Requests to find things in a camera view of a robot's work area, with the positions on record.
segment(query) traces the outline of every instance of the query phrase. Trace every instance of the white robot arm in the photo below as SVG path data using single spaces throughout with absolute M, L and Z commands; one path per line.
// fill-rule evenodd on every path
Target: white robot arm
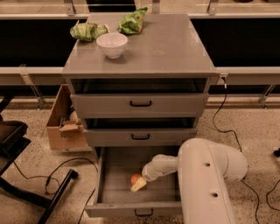
M 224 179 L 241 180 L 247 159 L 237 149 L 205 139 L 184 142 L 177 157 L 156 155 L 142 170 L 146 181 L 178 171 L 184 223 L 237 223 Z

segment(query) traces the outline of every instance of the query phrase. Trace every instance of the green chip bag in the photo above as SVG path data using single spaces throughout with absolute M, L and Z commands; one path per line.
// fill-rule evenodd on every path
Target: green chip bag
M 120 22 L 117 30 L 123 34 L 137 34 L 143 28 L 143 21 L 147 7 L 135 10 L 129 15 L 126 15 Z
M 95 23 L 81 23 L 78 21 L 77 24 L 71 28 L 70 33 L 73 38 L 94 41 L 102 34 L 108 33 L 106 25 L 95 24 Z

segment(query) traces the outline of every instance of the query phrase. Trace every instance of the gray cabinet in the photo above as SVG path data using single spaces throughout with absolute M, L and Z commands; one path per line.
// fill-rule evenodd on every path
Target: gray cabinet
M 122 17 L 88 20 L 113 32 Z M 87 143 L 99 155 L 94 204 L 86 207 L 92 217 L 181 214 L 177 174 L 136 193 L 130 177 L 156 154 L 177 155 L 196 136 L 217 74 L 187 15 L 146 15 L 144 24 L 118 59 L 78 41 L 63 71 Z

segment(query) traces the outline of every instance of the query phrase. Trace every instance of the cardboard box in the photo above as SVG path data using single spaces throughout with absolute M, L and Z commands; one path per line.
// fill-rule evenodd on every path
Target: cardboard box
M 61 85 L 46 125 L 51 150 L 88 147 L 82 124 L 70 121 L 62 125 L 61 119 L 69 117 L 71 105 L 69 88 L 67 85 Z

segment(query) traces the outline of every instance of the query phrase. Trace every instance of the drawer handle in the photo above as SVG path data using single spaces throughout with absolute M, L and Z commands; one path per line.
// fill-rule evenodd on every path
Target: drawer handle
M 147 136 L 134 136 L 131 134 L 131 138 L 133 140 L 148 140 L 150 138 L 150 134 L 147 134 Z
M 131 107 L 135 107 L 135 108 L 149 107 L 149 106 L 151 106 L 151 101 L 149 101 L 146 104 L 135 104 L 133 101 L 130 101 L 129 104 L 130 104 Z
M 135 214 L 135 216 L 137 216 L 137 217 L 152 216 L 152 215 L 154 214 L 154 209 L 151 209 L 151 210 L 150 210 L 150 213 L 147 213 L 147 214 L 139 214 L 139 213 L 137 213 L 137 210 L 135 209 L 135 210 L 134 210 L 134 214 Z

